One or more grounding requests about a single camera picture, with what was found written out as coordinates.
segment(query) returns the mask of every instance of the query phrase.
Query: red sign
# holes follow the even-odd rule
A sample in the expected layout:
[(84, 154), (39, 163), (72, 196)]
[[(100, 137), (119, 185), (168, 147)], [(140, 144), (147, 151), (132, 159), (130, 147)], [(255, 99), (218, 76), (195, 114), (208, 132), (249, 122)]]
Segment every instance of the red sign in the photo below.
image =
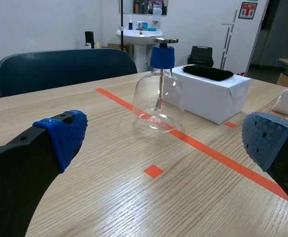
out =
[(243, 2), (239, 17), (242, 19), (253, 19), (254, 13), (256, 12), (257, 3)]
[(256, 9), (255, 4), (244, 4), (242, 9)]

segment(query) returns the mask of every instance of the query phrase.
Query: white door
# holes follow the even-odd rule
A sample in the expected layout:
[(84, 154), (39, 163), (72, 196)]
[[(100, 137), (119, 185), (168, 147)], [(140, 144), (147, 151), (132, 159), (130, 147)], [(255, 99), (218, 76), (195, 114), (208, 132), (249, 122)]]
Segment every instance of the white door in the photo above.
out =
[[(245, 2), (257, 3), (255, 12), (247, 9), (247, 6), (243, 5)], [(268, 3), (269, 0), (239, 1), (233, 32), (230, 33), (231, 37), (225, 53), (226, 59), (223, 59), (224, 70), (232, 71), (234, 74), (247, 72)]]

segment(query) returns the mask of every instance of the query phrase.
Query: white sink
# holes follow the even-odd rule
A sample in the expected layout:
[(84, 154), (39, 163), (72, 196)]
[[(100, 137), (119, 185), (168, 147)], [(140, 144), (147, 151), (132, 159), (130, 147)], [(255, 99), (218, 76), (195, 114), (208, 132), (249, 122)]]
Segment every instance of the white sink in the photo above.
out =
[[(121, 38), (121, 31), (116, 32), (119, 39)], [(133, 59), (138, 70), (138, 73), (146, 72), (146, 57), (147, 57), (147, 46), (154, 43), (152, 36), (163, 36), (160, 29), (156, 31), (138, 31), (136, 27), (133, 30), (124, 27), (123, 41), (124, 43), (134, 44), (134, 55)]]
[[(160, 29), (156, 29), (156, 31), (137, 31), (136, 28), (133, 28), (133, 29), (134, 30), (129, 30), (129, 28), (124, 27), (124, 31), (123, 31), (124, 42), (130, 43), (130, 44), (138, 44), (138, 45), (155, 44), (153, 40), (150, 39), (149, 37), (163, 35)], [(116, 34), (120, 39), (121, 31), (118, 30)]]

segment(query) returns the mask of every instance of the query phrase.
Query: blue rubber gripper pad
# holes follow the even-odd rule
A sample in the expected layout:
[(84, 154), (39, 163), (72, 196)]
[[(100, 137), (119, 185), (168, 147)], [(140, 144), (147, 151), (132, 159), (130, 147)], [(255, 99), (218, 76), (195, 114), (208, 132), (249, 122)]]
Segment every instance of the blue rubber gripper pad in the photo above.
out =
[(242, 137), (247, 154), (266, 171), (288, 138), (288, 120), (266, 113), (252, 113), (244, 120)]
[(64, 113), (75, 114), (72, 123), (44, 118), (33, 124), (33, 126), (43, 127), (49, 132), (61, 173), (69, 166), (75, 150), (83, 142), (88, 122), (87, 115), (81, 111), (72, 110)]

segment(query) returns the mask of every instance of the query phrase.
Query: glass bottle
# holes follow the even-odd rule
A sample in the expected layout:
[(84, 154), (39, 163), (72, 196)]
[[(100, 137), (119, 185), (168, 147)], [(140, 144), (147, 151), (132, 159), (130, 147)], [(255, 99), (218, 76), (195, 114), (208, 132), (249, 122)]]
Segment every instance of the glass bottle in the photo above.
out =
[(168, 43), (178, 39), (154, 39), (152, 71), (138, 82), (133, 100), (135, 125), (148, 131), (169, 132), (180, 126), (183, 116), (182, 83), (172, 73), (175, 51)]

